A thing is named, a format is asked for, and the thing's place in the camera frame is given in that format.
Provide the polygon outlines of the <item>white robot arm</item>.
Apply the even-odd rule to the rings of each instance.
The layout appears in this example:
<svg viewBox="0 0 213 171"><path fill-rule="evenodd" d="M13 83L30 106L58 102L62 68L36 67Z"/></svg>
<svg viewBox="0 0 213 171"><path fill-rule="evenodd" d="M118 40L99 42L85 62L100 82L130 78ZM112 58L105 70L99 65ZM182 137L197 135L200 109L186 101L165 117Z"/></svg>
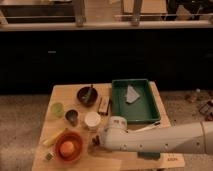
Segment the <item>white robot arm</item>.
<svg viewBox="0 0 213 171"><path fill-rule="evenodd" d="M100 146L112 151L213 155L210 121L128 130L125 118L112 116L98 136Z"/></svg>

